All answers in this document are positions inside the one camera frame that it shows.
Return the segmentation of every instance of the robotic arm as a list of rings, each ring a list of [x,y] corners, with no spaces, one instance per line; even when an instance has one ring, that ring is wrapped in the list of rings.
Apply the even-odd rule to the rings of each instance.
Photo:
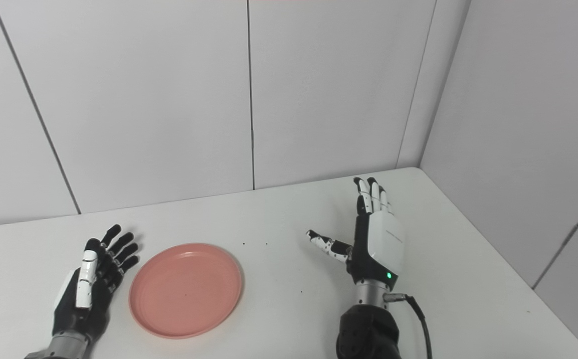
[[[430,340],[421,309],[411,296],[392,294],[402,273],[405,233],[388,202],[386,191],[375,178],[368,184],[355,178],[359,196],[353,246],[309,230],[309,240],[327,255],[346,264],[356,286],[355,304],[340,319],[335,344],[339,359],[401,359],[399,329],[388,302],[407,301],[418,314],[426,335],[428,359]]]
[[[29,353],[25,359],[82,359],[87,348],[104,333],[111,298],[121,284],[125,272],[138,263],[133,255],[138,244],[127,232],[109,247],[121,231],[111,227],[99,241],[90,239],[85,246],[81,268],[68,275],[54,310],[54,326],[49,347]]]

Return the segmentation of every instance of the white table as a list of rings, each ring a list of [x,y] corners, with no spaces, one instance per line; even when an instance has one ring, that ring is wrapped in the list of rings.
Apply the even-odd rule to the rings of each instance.
[[[421,170],[375,177],[408,233],[395,291],[416,296],[436,358],[578,359],[578,340]],[[354,286],[343,264],[309,243],[305,231],[350,243],[356,198],[351,178],[341,178],[0,225],[0,359],[47,345],[65,273],[79,265],[87,239],[114,223],[138,235],[141,263],[180,243],[225,248],[241,265],[244,289],[216,329],[161,339],[131,317],[132,270],[92,359],[334,359],[339,316]],[[414,313],[405,303],[390,308],[403,358],[425,358]]]

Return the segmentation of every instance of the wall seam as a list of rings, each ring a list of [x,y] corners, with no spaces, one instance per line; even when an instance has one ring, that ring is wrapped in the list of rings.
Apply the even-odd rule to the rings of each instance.
[[[0,27],[1,27],[1,31],[3,31],[5,41],[7,42],[7,45],[10,49],[11,56],[13,57],[13,60],[16,63],[16,67],[18,68],[18,71],[20,73],[20,77],[22,78],[22,83],[24,84],[25,89],[27,90],[27,95],[29,96],[29,99],[31,100],[31,105],[34,108],[34,111],[36,112],[36,116],[38,117],[38,120],[40,121],[40,126],[42,127],[43,132],[45,133],[45,138],[47,138],[47,142],[49,143],[49,147],[51,148],[52,154],[54,154],[54,159],[56,159],[56,163],[58,164],[58,169],[60,170],[60,173],[63,176],[63,181],[65,182],[65,186],[67,187],[67,191],[69,191],[69,195],[72,198],[72,202],[74,203],[74,207],[76,209],[76,212],[78,214],[82,214],[81,209],[78,206],[78,202],[76,201],[76,197],[74,196],[74,191],[72,191],[72,186],[69,184],[69,181],[67,179],[67,175],[66,175],[65,170],[63,168],[63,164],[61,163],[60,158],[58,157],[58,152],[56,151],[56,147],[54,147],[54,142],[52,141],[51,137],[49,136],[49,130],[47,130],[47,126],[45,125],[45,121],[43,120],[43,117],[40,114],[40,109],[38,108],[38,104],[36,103],[36,99],[34,98],[34,95],[31,91],[31,87],[29,86],[29,82],[27,81],[27,77],[25,76],[25,73],[22,70],[22,65],[20,64],[20,60],[19,60],[18,56],[16,55],[16,51],[13,48],[13,44],[11,43],[11,39],[9,37],[9,34],[7,33],[6,28],[5,28],[5,25],[3,23],[3,18],[1,18],[1,14],[0,14]]]

